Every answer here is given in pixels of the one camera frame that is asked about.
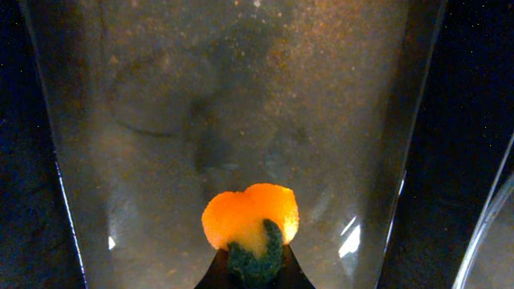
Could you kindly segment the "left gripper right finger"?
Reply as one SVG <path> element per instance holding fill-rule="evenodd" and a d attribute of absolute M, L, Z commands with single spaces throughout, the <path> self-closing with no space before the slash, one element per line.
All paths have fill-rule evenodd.
<path fill-rule="evenodd" d="M 314 289 L 308 277 L 301 269 L 292 248 L 283 247 L 283 266 L 276 276 L 272 287 L 275 289 Z"/>

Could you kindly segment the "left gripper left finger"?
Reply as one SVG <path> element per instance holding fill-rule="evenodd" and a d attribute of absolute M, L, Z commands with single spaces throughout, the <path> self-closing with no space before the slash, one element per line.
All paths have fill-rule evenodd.
<path fill-rule="evenodd" d="M 194 289 L 239 289 L 238 279 L 228 271 L 228 253 L 218 250 Z"/>

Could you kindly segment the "green and yellow sponge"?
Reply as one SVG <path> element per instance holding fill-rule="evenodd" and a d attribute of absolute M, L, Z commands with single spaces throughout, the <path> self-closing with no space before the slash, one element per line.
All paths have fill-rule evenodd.
<path fill-rule="evenodd" d="M 296 192 L 274 183 L 223 191 L 208 201 L 200 222 L 206 241 L 226 253 L 231 278 L 249 288 L 265 287 L 284 267 L 284 247 L 300 229 Z"/>

